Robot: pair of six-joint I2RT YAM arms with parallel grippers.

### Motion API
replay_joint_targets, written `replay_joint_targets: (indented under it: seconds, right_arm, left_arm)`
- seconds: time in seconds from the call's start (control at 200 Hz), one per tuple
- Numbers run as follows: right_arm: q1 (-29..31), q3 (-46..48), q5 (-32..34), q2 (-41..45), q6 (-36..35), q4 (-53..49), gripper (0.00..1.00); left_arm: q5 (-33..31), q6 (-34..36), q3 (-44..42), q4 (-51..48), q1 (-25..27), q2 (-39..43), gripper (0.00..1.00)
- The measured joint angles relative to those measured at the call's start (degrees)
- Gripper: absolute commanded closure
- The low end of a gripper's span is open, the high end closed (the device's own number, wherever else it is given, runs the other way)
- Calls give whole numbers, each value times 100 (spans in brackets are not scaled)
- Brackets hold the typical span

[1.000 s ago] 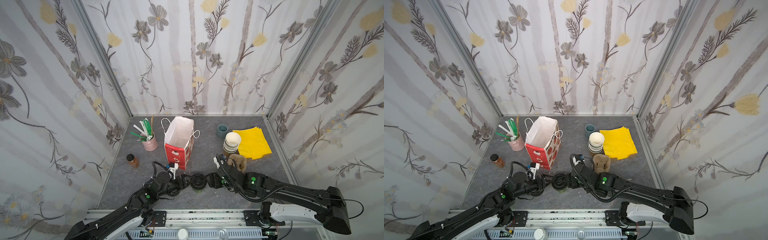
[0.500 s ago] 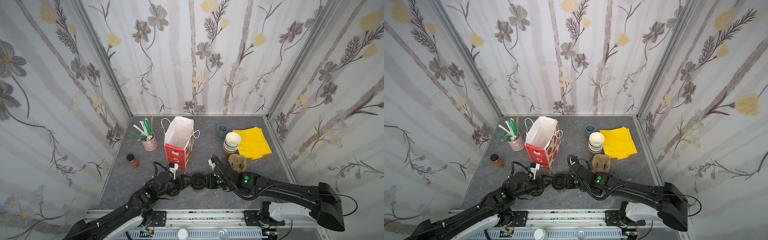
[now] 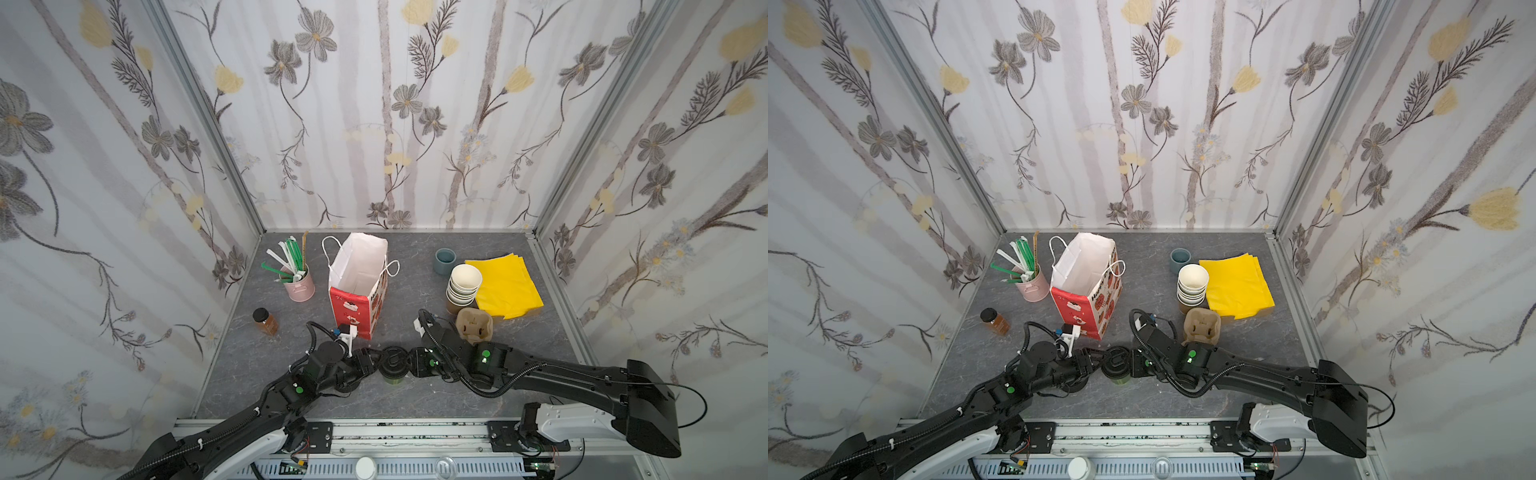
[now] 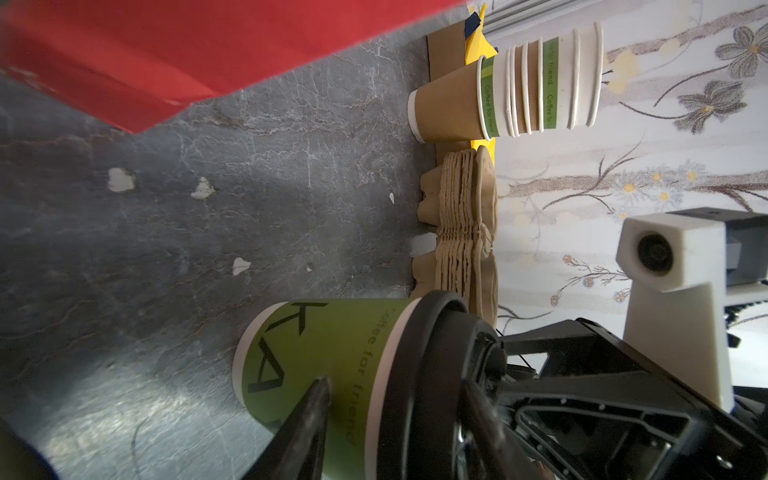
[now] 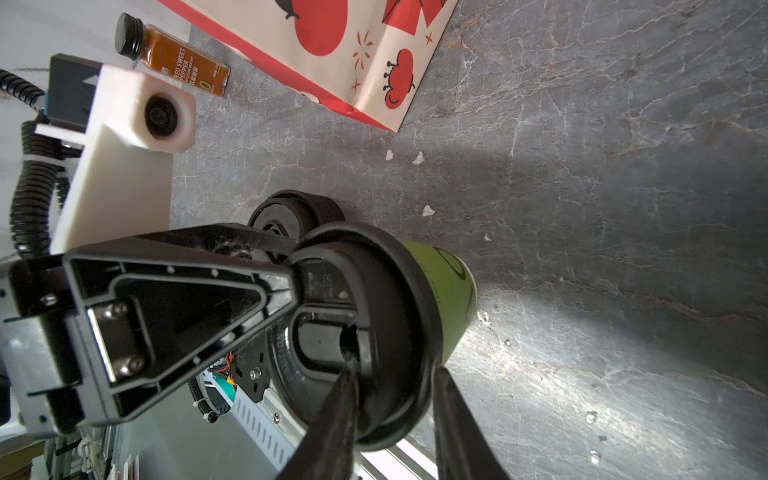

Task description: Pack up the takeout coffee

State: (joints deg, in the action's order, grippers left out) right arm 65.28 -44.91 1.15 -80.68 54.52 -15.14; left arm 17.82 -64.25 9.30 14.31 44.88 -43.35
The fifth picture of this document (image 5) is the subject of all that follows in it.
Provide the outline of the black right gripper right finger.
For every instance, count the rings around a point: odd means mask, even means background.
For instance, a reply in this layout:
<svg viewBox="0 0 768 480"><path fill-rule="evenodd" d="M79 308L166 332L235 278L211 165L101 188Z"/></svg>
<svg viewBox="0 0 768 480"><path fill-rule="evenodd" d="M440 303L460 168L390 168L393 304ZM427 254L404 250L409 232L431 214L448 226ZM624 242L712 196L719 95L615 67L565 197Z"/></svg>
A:
<svg viewBox="0 0 768 480"><path fill-rule="evenodd" d="M439 479L509 479L481 433L450 372L432 376Z"/></svg>

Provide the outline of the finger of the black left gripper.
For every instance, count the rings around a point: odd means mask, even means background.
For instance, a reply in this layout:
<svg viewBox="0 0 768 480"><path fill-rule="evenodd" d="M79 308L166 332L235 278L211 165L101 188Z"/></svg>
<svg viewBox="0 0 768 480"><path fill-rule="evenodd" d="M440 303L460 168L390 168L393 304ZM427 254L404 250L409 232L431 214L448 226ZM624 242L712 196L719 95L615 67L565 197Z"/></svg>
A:
<svg viewBox="0 0 768 480"><path fill-rule="evenodd" d="M224 248L261 250L278 255L290 255L297 247L297 240L279 236L237 223L218 223L153 232L139 238L164 244L176 245L213 253Z"/></svg>
<svg viewBox="0 0 768 480"><path fill-rule="evenodd" d="M132 420L297 305L285 266L135 236L62 257L88 423Z"/></svg>

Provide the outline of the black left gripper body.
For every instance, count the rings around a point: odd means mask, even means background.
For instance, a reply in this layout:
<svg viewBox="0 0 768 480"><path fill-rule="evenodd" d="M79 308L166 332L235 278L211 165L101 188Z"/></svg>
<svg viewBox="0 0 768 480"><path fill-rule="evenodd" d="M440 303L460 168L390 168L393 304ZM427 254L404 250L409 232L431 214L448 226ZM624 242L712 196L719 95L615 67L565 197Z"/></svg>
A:
<svg viewBox="0 0 768 480"><path fill-rule="evenodd" d="M84 418L68 331L75 313L60 255L1 265L1 369L33 436L70 434Z"/></svg>

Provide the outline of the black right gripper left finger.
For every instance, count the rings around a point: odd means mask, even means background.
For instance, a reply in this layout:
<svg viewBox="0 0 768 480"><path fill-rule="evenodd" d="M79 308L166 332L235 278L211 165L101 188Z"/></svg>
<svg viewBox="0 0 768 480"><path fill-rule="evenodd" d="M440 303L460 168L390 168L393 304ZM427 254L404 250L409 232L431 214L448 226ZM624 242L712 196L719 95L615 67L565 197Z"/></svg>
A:
<svg viewBox="0 0 768 480"><path fill-rule="evenodd" d="M327 395L318 417L277 479L350 479L359 410L359 382L342 373Z"/></svg>

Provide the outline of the black cup lid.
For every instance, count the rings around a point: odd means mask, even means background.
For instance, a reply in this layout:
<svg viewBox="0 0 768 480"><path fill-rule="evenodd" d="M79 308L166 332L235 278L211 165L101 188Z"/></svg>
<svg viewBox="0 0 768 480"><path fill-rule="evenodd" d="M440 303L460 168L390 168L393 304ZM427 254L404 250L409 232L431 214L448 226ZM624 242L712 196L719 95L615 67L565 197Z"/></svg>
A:
<svg viewBox="0 0 768 480"><path fill-rule="evenodd" d="M388 448L419 422L443 353L437 300L404 242L370 225L333 222L288 256L298 305L267 332L271 376L304 425L337 378L359 382L356 443Z"/></svg>

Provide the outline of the brown syrup bottle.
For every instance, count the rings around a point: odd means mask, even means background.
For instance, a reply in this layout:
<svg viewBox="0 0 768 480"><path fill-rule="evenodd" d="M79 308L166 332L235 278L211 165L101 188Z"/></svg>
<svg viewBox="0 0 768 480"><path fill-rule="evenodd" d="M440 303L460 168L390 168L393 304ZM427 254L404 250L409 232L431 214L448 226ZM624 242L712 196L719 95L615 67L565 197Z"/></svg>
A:
<svg viewBox="0 0 768 480"><path fill-rule="evenodd" d="M230 76L226 64L128 13L118 18L115 49L155 73L211 95L222 97L226 90Z"/></svg>

